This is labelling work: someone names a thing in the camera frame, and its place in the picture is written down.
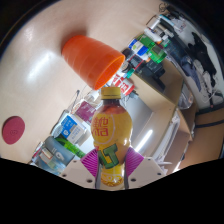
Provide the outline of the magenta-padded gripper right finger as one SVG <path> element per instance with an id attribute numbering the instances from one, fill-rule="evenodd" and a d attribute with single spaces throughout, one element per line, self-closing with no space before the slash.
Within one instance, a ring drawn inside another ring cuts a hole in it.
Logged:
<path id="1" fill-rule="evenodd" d="M 135 189 L 152 183 L 165 174 L 152 157 L 143 157 L 133 148 L 125 156 L 124 188 Z"/>

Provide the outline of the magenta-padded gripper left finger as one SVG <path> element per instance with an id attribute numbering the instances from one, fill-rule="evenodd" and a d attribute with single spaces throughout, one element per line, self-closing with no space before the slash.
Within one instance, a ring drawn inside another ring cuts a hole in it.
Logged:
<path id="1" fill-rule="evenodd" d="M 89 189 L 100 188 L 100 163 L 95 149 L 80 160 L 73 159 L 60 176 L 72 183 Z"/>

